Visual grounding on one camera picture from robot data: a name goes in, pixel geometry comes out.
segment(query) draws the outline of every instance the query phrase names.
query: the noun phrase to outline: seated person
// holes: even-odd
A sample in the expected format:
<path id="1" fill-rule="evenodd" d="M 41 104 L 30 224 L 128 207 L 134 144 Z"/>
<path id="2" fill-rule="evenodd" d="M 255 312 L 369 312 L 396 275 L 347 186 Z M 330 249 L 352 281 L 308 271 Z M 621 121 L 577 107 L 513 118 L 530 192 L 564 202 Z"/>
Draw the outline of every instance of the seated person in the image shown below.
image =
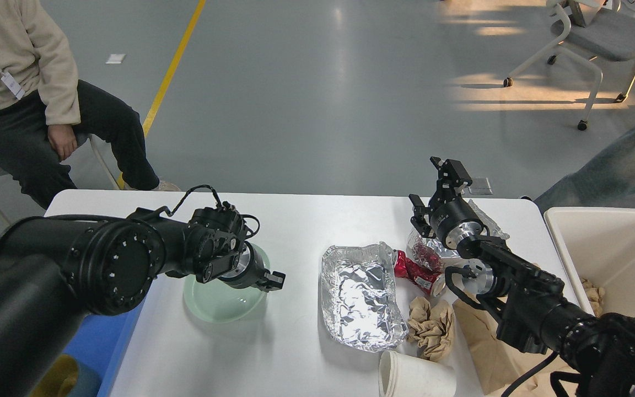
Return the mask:
<path id="1" fill-rule="evenodd" d="M 47 208 L 76 188 L 60 161 L 81 133 L 111 143 L 128 189 L 180 190 L 149 165 L 139 114 L 78 80 L 68 40 L 39 0 L 0 0 L 0 168 Z"/>

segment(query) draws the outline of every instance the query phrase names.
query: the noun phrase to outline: green bowl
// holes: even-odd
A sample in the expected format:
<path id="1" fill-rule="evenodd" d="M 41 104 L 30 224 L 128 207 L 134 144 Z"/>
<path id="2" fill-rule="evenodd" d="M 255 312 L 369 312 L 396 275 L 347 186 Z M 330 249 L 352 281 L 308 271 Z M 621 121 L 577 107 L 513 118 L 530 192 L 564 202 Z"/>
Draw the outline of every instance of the green bowl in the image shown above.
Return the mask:
<path id="1" fill-rule="evenodd" d="M 264 267 L 269 269 L 269 259 L 263 249 L 252 244 L 261 255 Z M 235 289 L 220 280 L 202 284 L 195 277 L 187 276 L 183 287 L 183 300 L 193 315 L 210 323 L 228 323 L 249 314 L 265 299 L 266 292 L 254 287 Z"/>

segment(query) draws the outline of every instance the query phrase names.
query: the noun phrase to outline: robotic arm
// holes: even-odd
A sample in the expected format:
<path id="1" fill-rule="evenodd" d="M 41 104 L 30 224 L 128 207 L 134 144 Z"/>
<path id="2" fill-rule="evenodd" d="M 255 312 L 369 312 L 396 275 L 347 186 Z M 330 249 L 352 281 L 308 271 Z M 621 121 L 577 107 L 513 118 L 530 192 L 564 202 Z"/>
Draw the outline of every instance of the robotic arm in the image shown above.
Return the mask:
<path id="1" fill-rule="evenodd" d="M 245 218 L 256 218 L 212 192 L 216 206 L 197 209 L 187 223 L 160 216 L 181 201 L 173 211 L 139 208 L 126 219 L 22 219 L 1 236 L 0 395 L 27 395 L 85 316 L 130 311 L 159 274 L 282 289 L 285 274 L 269 272 L 247 242 L 256 232 Z"/>
<path id="2" fill-rule="evenodd" d="M 501 341 L 521 352 L 545 353 L 550 348 L 579 371 L 552 374 L 559 397 L 567 396 L 560 381 L 579 384 L 579 397 L 635 396 L 635 318 L 610 313 L 597 319 L 568 302 L 562 297 L 562 280 L 513 254 L 503 239 L 482 234 L 486 226 L 461 197 L 472 183 L 461 163 L 430 161 L 438 169 L 437 190 L 428 206 L 418 196 L 409 196 L 411 223 L 422 237 L 436 238 L 462 258 L 482 263 L 474 269 L 447 268 L 449 289 L 463 302 L 489 312 Z M 476 301 L 456 287 L 456 273 L 478 291 Z"/>

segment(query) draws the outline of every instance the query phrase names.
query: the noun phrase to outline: id badge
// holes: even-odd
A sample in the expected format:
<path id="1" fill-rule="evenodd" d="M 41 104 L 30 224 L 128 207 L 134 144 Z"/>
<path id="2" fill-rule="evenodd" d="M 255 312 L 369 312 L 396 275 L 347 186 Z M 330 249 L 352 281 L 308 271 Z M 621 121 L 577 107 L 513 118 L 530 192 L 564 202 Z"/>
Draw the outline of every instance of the id badge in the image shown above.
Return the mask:
<path id="1" fill-rule="evenodd" d="M 23 88 L 21 88 L 21 85 L 16 82 L 15 78 L 11 76 L 11 73 L 9 73 L 8 71 L 2 72 L 2 81 L 17 100 L 23 98 L 25 92 L 23 92 Z"/>

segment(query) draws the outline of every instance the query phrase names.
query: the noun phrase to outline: storage bin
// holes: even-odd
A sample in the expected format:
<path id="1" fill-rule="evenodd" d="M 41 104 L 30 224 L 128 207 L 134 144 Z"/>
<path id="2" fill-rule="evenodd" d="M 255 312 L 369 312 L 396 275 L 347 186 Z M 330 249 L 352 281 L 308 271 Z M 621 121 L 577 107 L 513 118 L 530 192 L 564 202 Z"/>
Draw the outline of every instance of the storage bin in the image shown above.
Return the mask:
<path id="1" fill-rule="evenodd" d="M 635 317 L 635 209 L 561 207 L 544 217 L 580 306 L 592 313 L 582 277 L 606 289 L 605 313 Z"/>

